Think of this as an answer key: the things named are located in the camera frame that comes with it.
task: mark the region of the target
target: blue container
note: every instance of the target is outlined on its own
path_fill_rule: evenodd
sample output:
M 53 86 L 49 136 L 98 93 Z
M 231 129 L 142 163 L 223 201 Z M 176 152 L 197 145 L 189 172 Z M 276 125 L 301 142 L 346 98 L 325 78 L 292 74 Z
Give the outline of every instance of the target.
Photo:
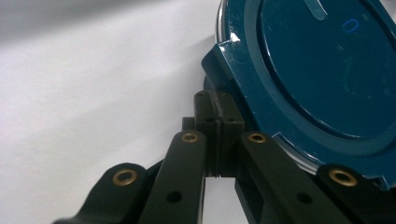
M 337 163 L 396 187 L 396 26 L 376 0 L 223 0 L 205 89 L 306 171 Z

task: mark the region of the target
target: blue lid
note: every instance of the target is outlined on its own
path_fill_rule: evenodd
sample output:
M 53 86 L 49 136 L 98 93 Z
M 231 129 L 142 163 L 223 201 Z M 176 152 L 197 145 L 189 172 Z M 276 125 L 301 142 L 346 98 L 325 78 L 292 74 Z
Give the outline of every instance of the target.
M 321 0 L 325 20 L 305 2 L 263 3 L 260 41 L 276 85 L 324 132 L 379 136 L 396 119 L 396 53 L 387 34 L 359 1 Z
M 396 26 L 379 1 L 223 1 L 206 88 L 310 169 L 396 187 Z

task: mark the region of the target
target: black mechanical part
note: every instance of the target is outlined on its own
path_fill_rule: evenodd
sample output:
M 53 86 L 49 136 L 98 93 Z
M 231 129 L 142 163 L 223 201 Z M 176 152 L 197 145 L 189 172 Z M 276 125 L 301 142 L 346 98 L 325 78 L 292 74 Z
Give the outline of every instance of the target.
M 263 200 L 260 215 L 248 211 L 253 206 L 245 204 L 249 223 L 351 223 L 271 136 L 244 133 L 239 152 L 247 172 L 238 173 L 237 189 L 242 190 L 237 193 L 242 202 L 252 198 L 246 192 L 254 193 L 254 188 L 244 190 L 243 185 L 248 184 L 244 180 L 250 175 Z
M 159 164 L 149 171 L 124 163 L 108 169 L 88 195 L 79 212 L 55 224 L 124 224 L 136 223 L 150 189 L 150 179 Z
M 316 179 L 356 223 L 396 223 L 396 203 L 390 191 L 382 191 L 354 170 L 336 164 L 319 167 Z
M 175 135 L 148 196 L 139 224 L 202 223 L 206 137 Z
M 55 224 L 202 223 L 205 175 L 235 176 L 251 224 L 396 223 L 395 189 L 381 191 L 337 165 L 321 167 L 313 180 L 271 136 L 243 133 L 227 93 L 194 98 L 195 118 L 183 119 L 163 161 L 148 170 L 129 163 L 109 169 L 78 214 Z
M 194 112 L 195 118 L 183 119 L 183 130 L 194 129 L 207 137 L 206 176 L 235 177 L 235 146 L 245 122 L 233 97 L 223 91 L 199 91 Z
M 228 69 L 228 65 L 226 64 L 226 62 L 224 62 L 224 60 L 222 60 L 221 53 L 216 50 L 210 50 L 206 54 L 206 56 L 202 60 L 202 67 L 207 74 L 218 75 L 223 74 L 223 71 Z M 246 123 L 245 128 L 249 128 L 250 130 L 257 130 L 257 124 L 255 123 L 250 112 L 248 111 L 248 105 L 245 103 L 244 99 L 239 97 L 237 94 L 234 94 L 234 91 L 231 88 L 233 86 L 234 84 L 229 79 L 220 76 L 213 76 L 211 78 L 205 76 L 204 89 L 208 91 L 216 90 L 216 92 L 220 92 L 219 90 L 222 90 L 223 92 L 227 92 L 228 94 L 230 94 L 233 97 L 233 100 L 238 105 L 241 105 L 237 109 L 237 111 L 238 113 L 243 115 L 244 122 Z

